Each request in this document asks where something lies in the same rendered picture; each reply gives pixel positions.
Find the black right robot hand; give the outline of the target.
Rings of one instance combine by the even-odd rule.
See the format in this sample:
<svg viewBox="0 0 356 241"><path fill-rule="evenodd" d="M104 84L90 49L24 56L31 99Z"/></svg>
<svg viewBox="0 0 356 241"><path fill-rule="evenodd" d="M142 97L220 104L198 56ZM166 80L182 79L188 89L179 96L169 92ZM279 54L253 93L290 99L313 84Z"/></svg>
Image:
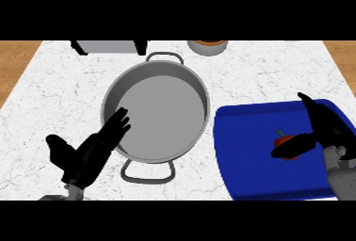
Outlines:
<svg viewBox="0 0 356 241"><path fill-rule="evenodd" d="M324 148L344 147L343 160L356 158L356 135L343 119L325 104L316 101L301 92L297 94L307 109L309 121L313 132L299 134L273 148L272 157L291 159L316 148L316 143Z"/></svg>

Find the grey jar with brown top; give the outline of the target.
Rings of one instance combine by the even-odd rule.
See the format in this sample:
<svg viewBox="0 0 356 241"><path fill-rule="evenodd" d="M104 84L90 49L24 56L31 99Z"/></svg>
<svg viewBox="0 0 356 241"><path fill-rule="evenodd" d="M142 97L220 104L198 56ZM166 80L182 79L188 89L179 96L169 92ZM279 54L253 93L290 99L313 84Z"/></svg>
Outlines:
<svg viewBox="0 0 356 241"><path fill-rule="evenodd" d="M189 40L189 48L201 56L216 56L226 50L228 41Z"/></svg>

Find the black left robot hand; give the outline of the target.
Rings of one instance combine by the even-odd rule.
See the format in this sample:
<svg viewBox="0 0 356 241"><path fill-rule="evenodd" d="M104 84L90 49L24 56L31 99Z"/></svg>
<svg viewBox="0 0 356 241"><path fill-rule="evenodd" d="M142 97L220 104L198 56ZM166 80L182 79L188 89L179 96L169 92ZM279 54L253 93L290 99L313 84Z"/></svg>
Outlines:
<svg viewBox="0 0 356 241"><path fill-rule="evenodd" d="M78 149L58 135L46 137L50 162L62 169L62 182L86 189L96 181L111 152L130 130L129 110L121 107L108 119L101 131L84 140Z"/></svg>

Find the grey box appliance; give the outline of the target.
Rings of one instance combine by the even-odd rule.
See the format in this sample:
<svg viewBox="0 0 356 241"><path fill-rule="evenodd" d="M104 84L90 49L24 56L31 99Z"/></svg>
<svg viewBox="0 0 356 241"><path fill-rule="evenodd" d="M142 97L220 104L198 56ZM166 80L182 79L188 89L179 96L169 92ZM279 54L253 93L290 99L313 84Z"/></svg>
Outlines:
<svg viewBox="0 0 356 241"><path fill-rule="evenodd" d="M72 40L71 47L81 56L89 54L146 55L146 40Z"/></svg>

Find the grey metal pot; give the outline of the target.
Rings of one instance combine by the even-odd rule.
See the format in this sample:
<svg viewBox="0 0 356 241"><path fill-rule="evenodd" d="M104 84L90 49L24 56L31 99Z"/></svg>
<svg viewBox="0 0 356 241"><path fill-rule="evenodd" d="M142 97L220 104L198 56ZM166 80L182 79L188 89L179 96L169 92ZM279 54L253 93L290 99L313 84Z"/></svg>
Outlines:
<svg viewBox="0 0 356 241"><path fill-rule="evenodd" d="M183 62L146 61L112 82L102 104L102 120L129 110L130 130L115 147L129 162L174 163L194 148L207 126L210 98L204 82Z"/></svg>

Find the blue tray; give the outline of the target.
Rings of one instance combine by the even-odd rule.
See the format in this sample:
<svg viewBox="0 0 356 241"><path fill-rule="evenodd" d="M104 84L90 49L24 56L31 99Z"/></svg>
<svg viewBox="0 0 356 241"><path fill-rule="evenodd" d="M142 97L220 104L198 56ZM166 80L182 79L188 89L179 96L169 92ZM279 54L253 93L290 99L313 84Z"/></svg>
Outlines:
<svg viewBox="0 0 356 241"><path fill-rule="evenodd" d="M307 200L334 196L322 148L291 161L272 157L279 137L310 131L300 101L219 108L214 149L226 189L235 200Z"/></svg>

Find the red bell pepper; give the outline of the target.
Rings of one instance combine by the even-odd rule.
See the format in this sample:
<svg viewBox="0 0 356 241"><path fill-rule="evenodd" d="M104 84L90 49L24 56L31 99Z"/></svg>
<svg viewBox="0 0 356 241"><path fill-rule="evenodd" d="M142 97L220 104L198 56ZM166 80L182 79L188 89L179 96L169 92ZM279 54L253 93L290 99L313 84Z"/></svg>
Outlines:
<svg viewBox="0 0 356 241"><path fill-rule="evenodd" d="M279 134L279 137L278 137L278 139L273 141L273 147L276 148L281 144L284 144L294 136L293 135L288 135L288 136L285 136L284 135L284 132L281 131L281 130L275 130L276 131L276 133ZM299 159L299 156L297 157L294 157L294 158L291 158L291 159L288 159L288 158L285 158L284 157L284 161L287 162L287 161L291 161L291 160L297 160Z"/></svg>

